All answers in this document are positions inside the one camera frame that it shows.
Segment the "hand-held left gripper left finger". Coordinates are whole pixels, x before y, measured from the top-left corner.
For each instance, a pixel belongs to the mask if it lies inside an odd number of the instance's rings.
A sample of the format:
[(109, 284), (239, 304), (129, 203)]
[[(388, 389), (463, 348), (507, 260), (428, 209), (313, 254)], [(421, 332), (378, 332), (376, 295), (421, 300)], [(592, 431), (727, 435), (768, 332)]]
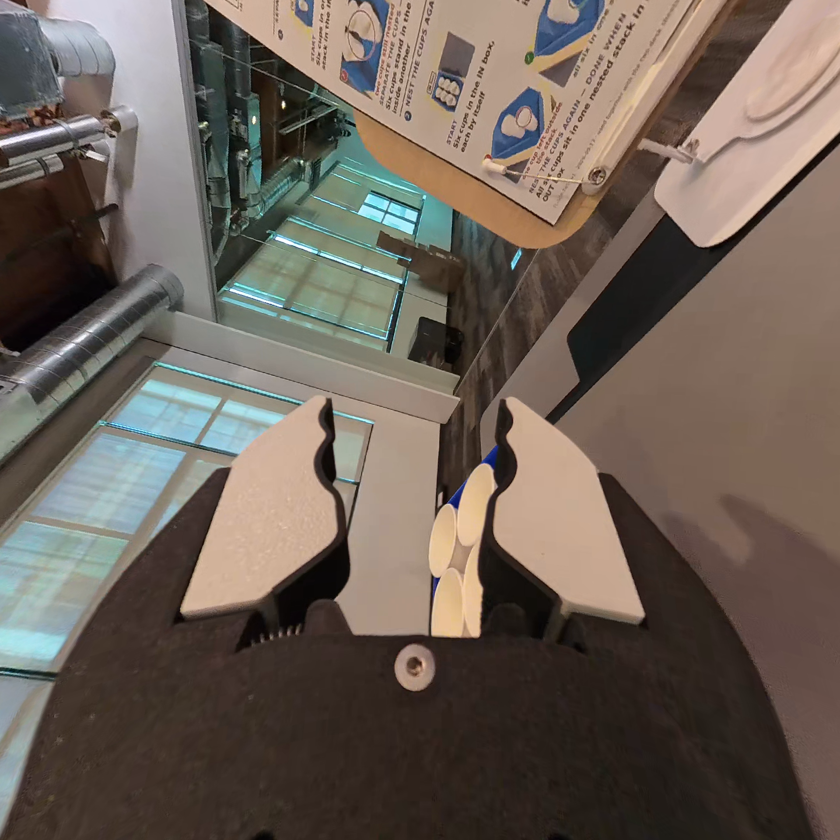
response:
[(258, 436), (178, 514), (194, 566), (183, 622), (255, 613), (262, 634), (304, 634), (350, 577), (348, 529), (334, 482), (332, 401), (317, 395)]

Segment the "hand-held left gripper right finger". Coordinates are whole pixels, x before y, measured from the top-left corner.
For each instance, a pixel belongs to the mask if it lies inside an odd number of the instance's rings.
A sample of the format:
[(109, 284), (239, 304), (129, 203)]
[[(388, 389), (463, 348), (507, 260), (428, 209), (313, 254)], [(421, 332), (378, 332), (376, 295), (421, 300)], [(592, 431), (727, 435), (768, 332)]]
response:
[(496, 488), (479, 541), (480, 628), (514, 607), (526, 637), (556, 642), (572, 616), (639, 627), (646, 615), (598, 469), (517, 398), (500, 401)]

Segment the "white paper cup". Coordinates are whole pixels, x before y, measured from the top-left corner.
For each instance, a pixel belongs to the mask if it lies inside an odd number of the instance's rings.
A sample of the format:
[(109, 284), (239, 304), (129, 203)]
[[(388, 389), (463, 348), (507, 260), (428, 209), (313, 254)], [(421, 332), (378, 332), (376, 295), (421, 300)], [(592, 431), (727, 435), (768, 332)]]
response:
[(483, 586), (479, 575), (480, 543), (474, 543), (467, 557), (462, 583), (465, 631), (470, 637), (481, 633)]
[(449, 568), (457, 546), (457, 509), (447, 503), (437, 511), (428, 543), (428, 566), (435, 579)]
[(457, 509), (457, 535), (462, 545), (472, 547), (480, 541), (488, 502), (496, 488), (493, 465), (481, 463), (470, 473)]
[(438, 579), (430, 616), (433, 637), (466, 636), (463, 575), (448, 568)]

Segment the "blue plastic bin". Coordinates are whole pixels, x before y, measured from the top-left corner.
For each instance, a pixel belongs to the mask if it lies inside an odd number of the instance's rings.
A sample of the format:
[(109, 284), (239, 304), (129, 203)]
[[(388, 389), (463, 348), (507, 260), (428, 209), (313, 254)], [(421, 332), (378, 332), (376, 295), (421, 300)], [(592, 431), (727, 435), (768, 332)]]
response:
[[(484, 460), (481, 463), (488, 463), (495, 468), (496, 461), (497, 461), (497, 449), (493, 448), (490, 451), (490, 454), (487, 457), (485, 457)], [(447, 503), (451, 504), (456, 509), (458, 509), (459, 498), (460, 498), (463, 487), (464, 487), (464, 485), (461, 488), (459, 488), (456, 491), (456, 493), (451, 497), (449, 502), (447, 502)], [(468, 557), (470, 548), (471, 547), (466, 547), (466, 546), (462, 545), (458, 540), (458, 546), (457, 546), (457, 549), (456, 549), (456, 553), (455, 553), (455, 555), (452, 559), (452, 562), (451, 562), (449, 568), (456, 568), (460, 573), (462, 573), (462, 575), (464, 575), (464, 571), (465, 571), (465, 567), (466, 567), (466, 561), (467, 561), (467, 557)], [(433, 584), (432, 584), (432, 605), (433, 605), (434, 592), (435, 592), (436, 585), (438, 583), (438, 579), (435, 579), (433, 576), (432, 576), (432, 578), (433, 578)]]

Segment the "black flat plate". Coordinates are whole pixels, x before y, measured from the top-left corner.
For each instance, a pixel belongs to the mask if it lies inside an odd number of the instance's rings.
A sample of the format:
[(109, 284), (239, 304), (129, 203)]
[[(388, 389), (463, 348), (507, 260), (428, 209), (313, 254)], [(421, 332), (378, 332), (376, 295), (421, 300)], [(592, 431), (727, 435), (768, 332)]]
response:
[(548, 413), (554, 424), (694, 288), (713, 265), (664, 216), (570, 331), (578, 383)]

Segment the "small black cabinet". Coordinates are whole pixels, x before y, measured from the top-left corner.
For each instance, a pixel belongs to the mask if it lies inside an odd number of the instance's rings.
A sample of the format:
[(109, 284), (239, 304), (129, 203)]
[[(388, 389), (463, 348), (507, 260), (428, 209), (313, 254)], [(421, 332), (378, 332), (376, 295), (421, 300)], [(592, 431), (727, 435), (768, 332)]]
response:
[(446, 323), (420, 317), (409, 342), (407, 359), (454, 373), (465, 341), (464, 333)]

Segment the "brown cardboard boxes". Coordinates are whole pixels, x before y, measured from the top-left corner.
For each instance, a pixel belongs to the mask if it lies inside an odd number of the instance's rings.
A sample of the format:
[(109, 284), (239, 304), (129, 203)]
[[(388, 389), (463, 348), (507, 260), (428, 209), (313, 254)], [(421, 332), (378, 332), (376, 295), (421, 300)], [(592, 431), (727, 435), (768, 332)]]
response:
[(457, 291), (466, 272), (466, 263), (434, 245), (418, 245), (380, 231), (376, 246), (396, 257), (398, 264), (426, 287), (449, 294)]

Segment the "instruction sheet on stand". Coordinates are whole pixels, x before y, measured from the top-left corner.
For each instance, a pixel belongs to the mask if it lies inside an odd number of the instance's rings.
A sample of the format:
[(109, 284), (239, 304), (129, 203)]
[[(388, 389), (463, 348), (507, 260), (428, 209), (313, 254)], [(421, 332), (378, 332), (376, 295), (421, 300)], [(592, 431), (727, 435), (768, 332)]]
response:
[(521, 170), (487, 154), (483, 173), (526, 181), (542, 201), (560, 184), (599, 193), (708, 29), (712, 2), (608, 2)]

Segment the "printed document sheet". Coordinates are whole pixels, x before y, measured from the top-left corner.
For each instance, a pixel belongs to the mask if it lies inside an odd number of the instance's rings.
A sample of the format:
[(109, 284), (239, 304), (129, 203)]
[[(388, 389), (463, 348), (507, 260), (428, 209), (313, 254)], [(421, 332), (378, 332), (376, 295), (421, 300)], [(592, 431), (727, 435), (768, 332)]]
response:
[(319, 85), (556, 223), (690, 2), (208, 2)]

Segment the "silver ventilation duct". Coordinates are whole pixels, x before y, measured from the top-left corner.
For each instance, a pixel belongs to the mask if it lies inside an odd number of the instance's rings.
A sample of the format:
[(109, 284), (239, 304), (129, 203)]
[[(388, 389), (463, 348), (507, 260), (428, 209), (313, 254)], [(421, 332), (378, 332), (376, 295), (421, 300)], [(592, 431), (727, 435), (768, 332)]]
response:
[(109, 77), (115, 59), (90, 24), (1, 2), (1, 118), (25, 120), (63, 101), (60, 79)]
[(1, 461), (128, 350), (163, 312), (176, 310), (178, 277), (147, 265), (22, 353), (1, 370)]

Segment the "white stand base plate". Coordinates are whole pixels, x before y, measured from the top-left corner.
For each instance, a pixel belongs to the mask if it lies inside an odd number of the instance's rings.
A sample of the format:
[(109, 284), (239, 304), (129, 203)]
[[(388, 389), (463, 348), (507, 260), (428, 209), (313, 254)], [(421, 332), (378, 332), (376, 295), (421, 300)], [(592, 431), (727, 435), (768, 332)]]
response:
[(790, 2), (668, 163), (654, 199), (693, 245), (735, 235), (839, 131), (839, 2)]

